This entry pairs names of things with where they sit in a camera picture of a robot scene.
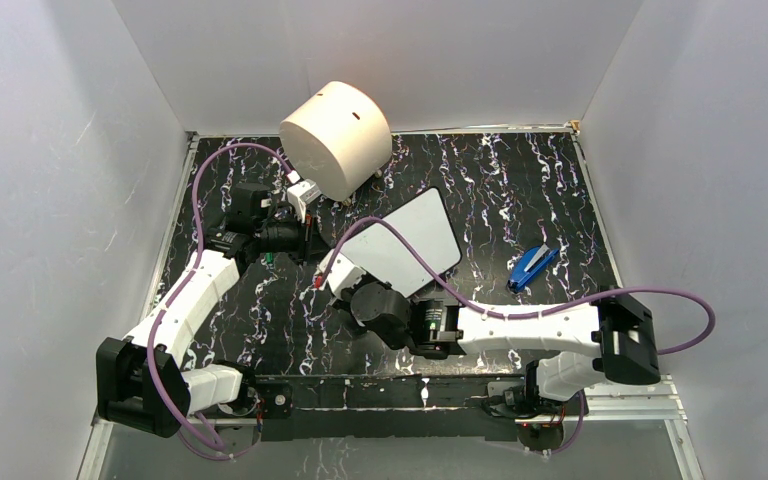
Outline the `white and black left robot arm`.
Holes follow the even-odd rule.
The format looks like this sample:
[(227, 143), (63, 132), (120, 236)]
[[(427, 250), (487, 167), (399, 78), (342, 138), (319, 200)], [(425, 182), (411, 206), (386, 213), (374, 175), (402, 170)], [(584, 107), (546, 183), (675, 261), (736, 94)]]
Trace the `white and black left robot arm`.
[(123, 338), (106, 338), (96, 352), (97, 413), (108, 421), (169, 438), (181, 418), (223, 405), (235, 416), (259, 406), (252, 369), (230, 361), (183, 371), (187, 350), (210, 312), (266, 254), (286, 253), (297, 265), (330, 251), (307, 211), (318, 186), (301, 180), (284, 202), (268, 187), (239, 183), (231, 204), (202, 226), (203, 249), (150, 314)]

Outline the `black framed whiteboard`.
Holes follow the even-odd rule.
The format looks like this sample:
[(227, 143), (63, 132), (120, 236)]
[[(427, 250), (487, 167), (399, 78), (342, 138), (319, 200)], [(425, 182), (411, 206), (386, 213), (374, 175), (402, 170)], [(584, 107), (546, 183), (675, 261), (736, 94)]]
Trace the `black framed whiteboard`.
[(353, 265), (406, 297), (434, 281), (462, 259), (441, 191), (430, 187), (352, 235), (337, 261)]

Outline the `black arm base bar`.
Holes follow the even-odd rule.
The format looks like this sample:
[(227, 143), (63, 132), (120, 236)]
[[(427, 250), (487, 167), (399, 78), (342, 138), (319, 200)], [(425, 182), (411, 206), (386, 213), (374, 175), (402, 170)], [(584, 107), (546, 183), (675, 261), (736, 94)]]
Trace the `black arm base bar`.
[(515, 374), (257, 376), (241, 403), (208, 416), (220, 428), (259, 424), (279, 442), (319, 438), (531, 439), (528, 428), (568, 418)]

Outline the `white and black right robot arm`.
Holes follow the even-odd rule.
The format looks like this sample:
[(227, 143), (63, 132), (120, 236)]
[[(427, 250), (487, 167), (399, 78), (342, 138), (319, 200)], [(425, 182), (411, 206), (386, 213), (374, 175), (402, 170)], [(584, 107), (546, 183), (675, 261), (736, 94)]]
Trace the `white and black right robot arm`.
[(646, 386), (661, 378), (652, 313), (627, 293), (602, 292), (570, 308), (469, 307), (445, 295), (410, 300), (370, 281), (332, 303), (388, 348), (428, 360), (488, 351), (551, 352), (527, 366), (522, 385), (489, 388), (483, 407), (494, 416), (552, 415), (592, 385)]

